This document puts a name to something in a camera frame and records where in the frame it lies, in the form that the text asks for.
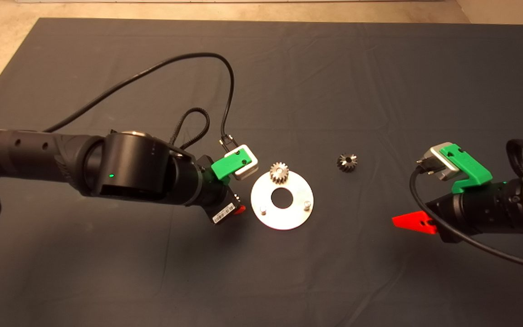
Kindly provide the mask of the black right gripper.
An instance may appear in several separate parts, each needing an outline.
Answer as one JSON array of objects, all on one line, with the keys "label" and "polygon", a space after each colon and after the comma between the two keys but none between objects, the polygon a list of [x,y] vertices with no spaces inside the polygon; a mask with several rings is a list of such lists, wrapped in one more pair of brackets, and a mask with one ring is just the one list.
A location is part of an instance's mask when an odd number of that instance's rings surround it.
[{"label": "black right gripper", "polygon": [[[461,194],[448,194],[426,203],[438,217],[469,235],[523,234],[522,182],[490,183]],[[425,211],[392,218],[397,228],[437,234],[434,220]]]}]

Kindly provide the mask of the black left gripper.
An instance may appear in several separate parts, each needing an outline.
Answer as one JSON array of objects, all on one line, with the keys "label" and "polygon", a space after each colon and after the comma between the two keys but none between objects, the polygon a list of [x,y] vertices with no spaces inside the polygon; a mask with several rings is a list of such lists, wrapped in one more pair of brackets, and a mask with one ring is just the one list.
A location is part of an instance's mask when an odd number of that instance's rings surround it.
[{"label": "black left gripper", "polygon": [[205,211],[214,225],[219,225],[231,215],[239,215],[246,210],[245,205],[241,205],[238,195],[223,183],[204,184],[198,196],[198,206]]}]

